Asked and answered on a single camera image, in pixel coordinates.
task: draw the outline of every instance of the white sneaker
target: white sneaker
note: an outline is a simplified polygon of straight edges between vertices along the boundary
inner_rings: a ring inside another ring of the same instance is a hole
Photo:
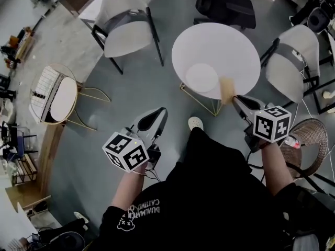
[[[76,217],[77,219],[84,219],[85,224],[88,223],[88,219],[87,219],[86,217],[84,217],[83,215],[81,215],[79,212],[73,212],[73,214],[75,215],[75,217]]]
[[[204,130],[204,124],[201,121],[201,119],[198,118],[198,117],[189,118],[188,126],[189,126],[189,129],[191,129],[191,130],[194,129],[194,128],[200,128],[201,130]]]
[[[331,92],[329,92],[329,91],[323,91],[323,92],[322,92],[322,96],[323,96],[323,98],[325,98],[325,99],[330,99],[330,98],[332,98],[334,95],[333,95]]]
[[[327,111],[327,113],[335,113],[335,108],[331,108],[330,110]]]
[[[293,27],[294,25],[293,25],[293,23],[291,22],[292,17],[293,17],[293,16],[289,16],[289,17],[288,17],[288,20],[289,20],[289,23],[291,24],[291,26]]]

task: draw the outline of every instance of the black office chair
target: black office chair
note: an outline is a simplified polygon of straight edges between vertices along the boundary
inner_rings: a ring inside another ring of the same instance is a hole
[[[250,0],[197,0],[196,9],[208,18],[195,18],[193,24],[217,22],[238,25],[242,29],[256,27],[256,18]]]

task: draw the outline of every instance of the white cube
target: white cube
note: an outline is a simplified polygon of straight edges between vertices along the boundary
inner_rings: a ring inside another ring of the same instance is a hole
[[[126,172],[134,171],[149,160],[148,152],[140,139],[118,132],[108,139],[103,150],[114,165]]]
[[[276,142],[288,136],[291,113],[281,106],[256,111],[253,134],[269,142]]]

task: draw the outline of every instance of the logo on shirt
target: logo on shirt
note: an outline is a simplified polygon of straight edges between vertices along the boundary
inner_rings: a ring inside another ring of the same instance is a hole
[[[158,199],[154,199],[140,203],[137,207],[132,204],[121,217],[117,228],[125,232],[133,230],[135,228],[135,224],[133,223],[134,219],[160,212],[159,203]]]

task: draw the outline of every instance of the cardboard piece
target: cardboard piece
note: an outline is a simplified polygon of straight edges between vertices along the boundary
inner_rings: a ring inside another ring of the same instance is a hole
[[[221,91],[221,104],[226,105],[232,102],[235,93],[234,80],[230,78],[220,77],[220,91]]]

